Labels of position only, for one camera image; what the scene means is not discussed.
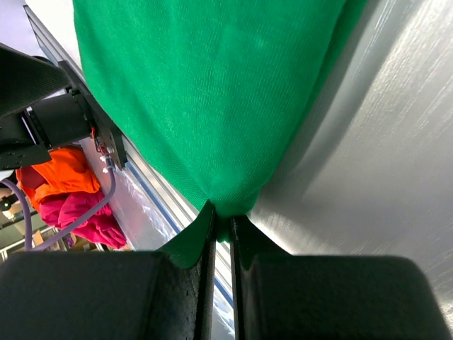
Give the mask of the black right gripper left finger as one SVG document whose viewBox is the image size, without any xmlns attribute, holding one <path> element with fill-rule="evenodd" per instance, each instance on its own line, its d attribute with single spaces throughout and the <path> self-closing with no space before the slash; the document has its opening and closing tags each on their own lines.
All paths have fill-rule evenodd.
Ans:
<svg viewBox="0 0 453 340">
<path fill-rule="evenodd" d="M 2 339 L 208 339 L 212 213 L 171 240 L 195 252 L 23 252 L 1 267 Z"/>
</svg>

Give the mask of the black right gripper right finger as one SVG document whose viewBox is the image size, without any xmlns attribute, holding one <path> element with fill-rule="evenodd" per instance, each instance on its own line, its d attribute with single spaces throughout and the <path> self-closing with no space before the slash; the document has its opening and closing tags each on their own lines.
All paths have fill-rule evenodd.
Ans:
<svg viewBox="0 0 453 340">
<path fill-rule="evenodd" d="M 292 255 L 230 222 L 237 339 L 450 339 L 425 274 L 397 256 Z"/>
</svg>

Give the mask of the green t shirt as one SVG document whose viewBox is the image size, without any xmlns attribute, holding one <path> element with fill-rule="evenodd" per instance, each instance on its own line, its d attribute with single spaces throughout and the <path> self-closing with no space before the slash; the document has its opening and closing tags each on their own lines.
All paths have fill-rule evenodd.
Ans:
<svg viewBox="0 0 453 340">
<path fill-rule="evenodd" d="M 195 208 L 254 206 L 364 1 L 75 1 L 90 92 Z"/>
</svg>

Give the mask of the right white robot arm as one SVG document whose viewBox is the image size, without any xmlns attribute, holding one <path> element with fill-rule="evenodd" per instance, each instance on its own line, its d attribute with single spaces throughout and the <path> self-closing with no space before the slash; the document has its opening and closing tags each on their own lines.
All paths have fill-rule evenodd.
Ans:
<svg viewBox="0 0 453 340">
<path fill-rule="evenodd" d="M 91 136 L 108 170 L 120 132 L 66 62 L 1 47 L 1 168 Z M 423 272 L 395 256 L 295 256 L 247 217 L 231 236 L 237 339 L 449 339 Z M 1 265 L 2 339 L 209 339 L 215 239 L 206 203 L 156 251 L 25 251 Z"/>
</svg>

